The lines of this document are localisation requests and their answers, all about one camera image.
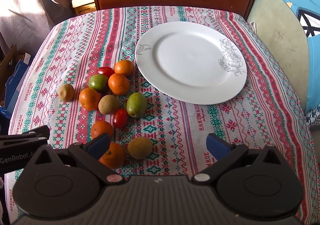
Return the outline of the orange mandarin upper middle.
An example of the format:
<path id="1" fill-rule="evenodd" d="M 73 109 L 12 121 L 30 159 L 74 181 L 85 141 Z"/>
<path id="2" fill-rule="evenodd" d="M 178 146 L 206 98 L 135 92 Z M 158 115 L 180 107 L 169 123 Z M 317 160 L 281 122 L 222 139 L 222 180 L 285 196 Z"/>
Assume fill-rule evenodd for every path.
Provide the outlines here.
<path id="1" fill-rule="evenodd" d="M 130 82 L 122 74 L 114 73 L 108 79 L 108 86 L 115 95 L 125 95 L 130 90 Z"/>

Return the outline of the orange mandarin left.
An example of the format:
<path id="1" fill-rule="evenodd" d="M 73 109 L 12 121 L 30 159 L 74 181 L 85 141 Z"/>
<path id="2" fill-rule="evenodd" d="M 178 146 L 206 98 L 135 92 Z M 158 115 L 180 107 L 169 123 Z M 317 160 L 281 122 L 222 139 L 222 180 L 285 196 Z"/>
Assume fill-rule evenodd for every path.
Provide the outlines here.
<path id="1" fill-rule="evenodd" d="M 85 88 L 79 94 L 79 102 L 81 107 L 87 111 L 94 111 L 98 109 L 101 95 L 92 88 Z"/>

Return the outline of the green oval fruit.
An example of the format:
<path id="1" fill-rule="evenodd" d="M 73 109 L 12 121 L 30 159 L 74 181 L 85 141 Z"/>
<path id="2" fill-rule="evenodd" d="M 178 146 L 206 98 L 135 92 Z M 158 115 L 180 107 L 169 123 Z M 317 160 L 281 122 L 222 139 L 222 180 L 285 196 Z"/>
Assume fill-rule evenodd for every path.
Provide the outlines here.
<path id="1" fill-rule="evenodd" d="M 127 100 L 126 110 L 129 116 L 140 118 L 144 115 L 147 108 L 147 99 L 140 92 L 131 94 Z"/>

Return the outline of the orange mandarin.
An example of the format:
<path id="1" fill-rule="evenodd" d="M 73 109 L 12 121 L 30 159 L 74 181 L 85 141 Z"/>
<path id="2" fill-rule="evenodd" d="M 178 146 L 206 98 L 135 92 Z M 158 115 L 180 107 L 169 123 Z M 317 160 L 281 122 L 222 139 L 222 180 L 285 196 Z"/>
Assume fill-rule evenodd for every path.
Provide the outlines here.
<path id="1" fill-rule="evenodd" d="M 115 170 L 122 167 L 125 163 L 126 153 L 124 148 L 117 143 L 111 143 L 109 149 L 99 159 L 100 163 L 108 168 Z"/>
<path id="2" fill-rule="evenodd" d="M 94 111 L 98 109 L 101 95 L 92 88 L 85 88 L 79 94 L 79 102 L 81 107 L 87 111 Z"/>
<path id="3" fill-rule="evenodd" d="M 108 86 L 115 95 L 125 95 L 130 90 L 130 82 L 122 74 L 114 73 L 108 79 Z"/>
<path id="4" fill-rule="evenodd" d="M 114 72 L 130 77 L 134 74 L 135 66 L 132 61 L 120 60 L 114 65 Z"/>
<path id="5" fill-rule="evenodd" d="M 94 123 L 91 127 L 91 137 L 92 139 L 102 135 L 103 133 L 107 133 L 110 138 L 113 138 L 114 129 L 109 122 L 100 120 Z"/>

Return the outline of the beige draped curtain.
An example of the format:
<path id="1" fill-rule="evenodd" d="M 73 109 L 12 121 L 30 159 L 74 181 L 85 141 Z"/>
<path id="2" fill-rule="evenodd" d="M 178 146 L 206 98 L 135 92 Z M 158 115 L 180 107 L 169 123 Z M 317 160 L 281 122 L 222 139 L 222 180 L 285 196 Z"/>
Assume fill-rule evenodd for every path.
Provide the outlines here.
<path id="1" fill-rule="evenodd" d="M 1 51 L 35 55 L 53 26 L 74 17 L 71 0 L 1 0 Z"/>

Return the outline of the green round fruit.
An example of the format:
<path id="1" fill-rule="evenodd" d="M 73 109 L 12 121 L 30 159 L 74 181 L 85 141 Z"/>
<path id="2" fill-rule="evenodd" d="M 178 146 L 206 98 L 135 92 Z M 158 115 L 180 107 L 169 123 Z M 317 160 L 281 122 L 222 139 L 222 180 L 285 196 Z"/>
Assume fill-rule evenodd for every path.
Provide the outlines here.
<path id="1" fill-rule="evenodd" d="M 99 93 L 106 92 L 108 89 L 108 77 L 102 74 L 95 74 L 89 78 L 88 86 Z"/>

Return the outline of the orange mandarin nearest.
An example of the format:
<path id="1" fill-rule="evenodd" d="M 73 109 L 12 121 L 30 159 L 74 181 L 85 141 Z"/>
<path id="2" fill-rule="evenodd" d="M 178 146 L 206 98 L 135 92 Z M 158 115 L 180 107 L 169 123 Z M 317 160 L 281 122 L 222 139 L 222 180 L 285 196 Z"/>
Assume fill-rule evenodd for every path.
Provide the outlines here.
<path id="1" fill-rule="evenodd" d="M 99 159 L 100 163 L 108 168 L 115 170 L 122 167 L 125 163 L 126 153 L 124 148 L 117 143 L 111 143 L 109 149 Z"/>

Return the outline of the orange mandarin top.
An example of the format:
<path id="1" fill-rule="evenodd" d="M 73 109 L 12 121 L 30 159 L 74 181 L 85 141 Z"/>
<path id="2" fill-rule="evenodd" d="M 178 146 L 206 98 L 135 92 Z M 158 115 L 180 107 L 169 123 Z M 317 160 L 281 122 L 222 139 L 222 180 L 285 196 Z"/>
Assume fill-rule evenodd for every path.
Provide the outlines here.
<path id="1" fill-rule="evenodd" d="M 114 65 L 114 72 L 130 77 L 134 74 L 135 66 L 132 61 L 120 60 Z"/>

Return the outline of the brown kiwi far left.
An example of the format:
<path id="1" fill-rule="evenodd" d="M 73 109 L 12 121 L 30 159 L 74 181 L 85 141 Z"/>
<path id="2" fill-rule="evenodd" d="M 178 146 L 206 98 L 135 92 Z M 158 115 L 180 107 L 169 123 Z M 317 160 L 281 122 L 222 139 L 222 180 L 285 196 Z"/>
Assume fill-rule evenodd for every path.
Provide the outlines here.
<path id="1" fill-rule="evenodd" d="M 75 90 L 71 84 L 63 84 L 60 86 L 58 95 L 60 100 L 63 102 L 69 102 L 73 99 L 73 96 L 75 94 Z"/>

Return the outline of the orange mandarin lower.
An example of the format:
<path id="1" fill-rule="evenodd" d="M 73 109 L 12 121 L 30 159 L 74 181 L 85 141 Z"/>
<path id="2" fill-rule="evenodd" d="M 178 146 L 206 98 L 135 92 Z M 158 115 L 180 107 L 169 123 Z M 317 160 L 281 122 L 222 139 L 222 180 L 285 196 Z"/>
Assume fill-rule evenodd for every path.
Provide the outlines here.
<path id="1" fill-rule="evenodd" d="M 94 123 L 91 127 L 91 137 L 92 139 L 102 135 L 103 133 L 107 133 L 110 138 L 113 138 L 114 129 L 109 122 L 100 120 Z"/>

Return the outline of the brown kiwi centre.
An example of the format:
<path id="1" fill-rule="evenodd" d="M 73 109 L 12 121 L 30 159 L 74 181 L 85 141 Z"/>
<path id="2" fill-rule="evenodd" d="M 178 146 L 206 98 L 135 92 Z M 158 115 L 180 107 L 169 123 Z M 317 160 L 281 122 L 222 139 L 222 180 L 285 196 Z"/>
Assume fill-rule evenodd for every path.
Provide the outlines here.
<path id="1" fill-rule="evenodd" d="M 99 101 L 98 109 L 103 115 L 114 114 L 120 109 L 119 100 L 112 95 L 103 96 Z"/>

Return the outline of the patterned red green tablecloth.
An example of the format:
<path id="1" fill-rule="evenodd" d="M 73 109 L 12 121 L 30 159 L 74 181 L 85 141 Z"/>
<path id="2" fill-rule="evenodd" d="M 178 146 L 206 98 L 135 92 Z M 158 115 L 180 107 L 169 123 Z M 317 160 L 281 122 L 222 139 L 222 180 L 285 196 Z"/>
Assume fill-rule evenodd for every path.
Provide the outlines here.
<path id="1" fill-rule="evenodd" d="M 249 24 L 232 12 L 191 7 L 115 8 L 59 23 L 27 72 L 9 134 L 47 125 L 55 149 L 89 142 L 92 125 L 98 120 L 110 122 L 111 116 L 86 111 L 77 100 L 62 102 L 59 87 L 69 83 L 79 93 L 98 67 L 133 61 L 136 43 L 148 29 L 174 21 L 206 25 L 232 40 L 247 64 L 244 89 L 218 105 L 194 105 L 163 94 L 136 70 L 130 77 L 130 90 L 146 96 L 146 114 L 115 131 L 114 141 L 127 147 L 133 137 L 146 136 L 152 140 L 153 152 L 143 161 L 127 157 L 119 172 L 123 176 L 192 176 L 214 163 L 206 149 L 209 133 L 253 149 L 275 145 L 304 188 L 297 217 L 304 224 L 317 222 L 318 161 L 298 95 Z"/>

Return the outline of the red tomato lower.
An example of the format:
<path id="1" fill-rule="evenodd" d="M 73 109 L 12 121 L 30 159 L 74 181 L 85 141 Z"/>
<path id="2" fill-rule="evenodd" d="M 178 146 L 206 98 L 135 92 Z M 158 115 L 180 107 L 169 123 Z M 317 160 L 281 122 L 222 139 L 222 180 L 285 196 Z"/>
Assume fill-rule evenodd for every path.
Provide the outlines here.
<path id="1" fill-rule="evenodd" d="M 129 120 L 129 115 L 126 109 L 120 108 L 118 109 L 113 116 L 113 126 L 116 129 L 122 129 L 126 126 Z"/>

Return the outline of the brown kiwi near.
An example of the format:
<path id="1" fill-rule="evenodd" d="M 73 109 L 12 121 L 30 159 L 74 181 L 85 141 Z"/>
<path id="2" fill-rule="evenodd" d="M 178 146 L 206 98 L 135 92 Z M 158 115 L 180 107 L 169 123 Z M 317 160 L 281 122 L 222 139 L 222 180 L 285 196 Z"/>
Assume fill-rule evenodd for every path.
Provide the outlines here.
<path id="1" fill-rule="evenodd" d="M 144 159 L 152 152 L 152 141 L 147 137 L 135 137 L 129 142 L 127 152 L 134 159 Z"/>

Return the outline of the blue cloth with print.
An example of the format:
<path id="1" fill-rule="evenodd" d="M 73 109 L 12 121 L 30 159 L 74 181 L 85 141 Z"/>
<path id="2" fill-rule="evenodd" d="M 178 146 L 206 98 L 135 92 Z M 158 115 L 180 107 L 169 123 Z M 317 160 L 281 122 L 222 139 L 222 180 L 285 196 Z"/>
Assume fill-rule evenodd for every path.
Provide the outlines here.
<path id="1" fill-rule="evenodd" d="M 248 16 L 306 113 L 319 107 L 319 0 L 255 0 Z"/>

